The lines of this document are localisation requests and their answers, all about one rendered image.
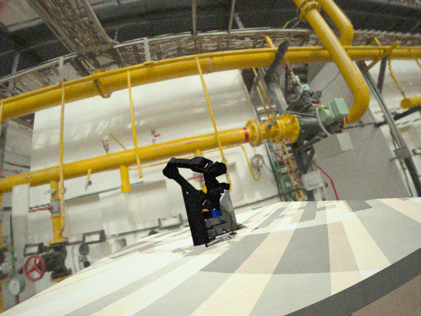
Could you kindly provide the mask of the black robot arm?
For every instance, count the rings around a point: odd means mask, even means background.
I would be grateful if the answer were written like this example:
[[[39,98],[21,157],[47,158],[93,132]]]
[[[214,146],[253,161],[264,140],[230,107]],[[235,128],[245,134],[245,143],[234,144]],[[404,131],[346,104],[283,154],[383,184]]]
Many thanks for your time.
[[[227,168],[224,163],[218,162],[218,161],[216,161],[215,163],[213,162],[214,161],[211,161],[210,159],[206,159],[202,156],[194,157],[192,159],[176,159],[173,157],[171,158],[171,160],[169,160],[169,162],[167,163],[167,166],[162,170],[162,173],[168,179],[175,180],[180,186],[185,186],[186,191],[188,193],[195,191],[199,193],[199,197],[203,197],[205,196],[206,193],[204,193],[202,190],[196,190],[186,179],[184,179],[179,174],[177,168],[191,169],[193,172],[203,173],[205,180],[216,178],[217,176],[220,176],[226,173]],[[222,182],[222,183],[217,182],[217,185],[218,185],[218,188],[223,188],[224,190],[230,190],[230,184],[227,184],[225,182]],[[212,204],[207,198],[200,199],[201,207],[202,208],[208,207],[208,209],[206,210],[212,211],[214,210],[214,207],[212,206]]]

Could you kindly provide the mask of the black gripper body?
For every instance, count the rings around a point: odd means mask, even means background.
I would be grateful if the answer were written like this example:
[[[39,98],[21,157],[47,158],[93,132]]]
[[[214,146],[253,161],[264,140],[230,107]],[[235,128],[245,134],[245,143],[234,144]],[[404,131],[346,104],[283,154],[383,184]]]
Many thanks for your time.
[[[218,196],[218,195],[221,195],[221,193],[224,193],[223,188],[218,188],[217,182],[218,181],[216,178],[205,180],[205,185],[207,188],[207,192],[205,194],[206,198]]]

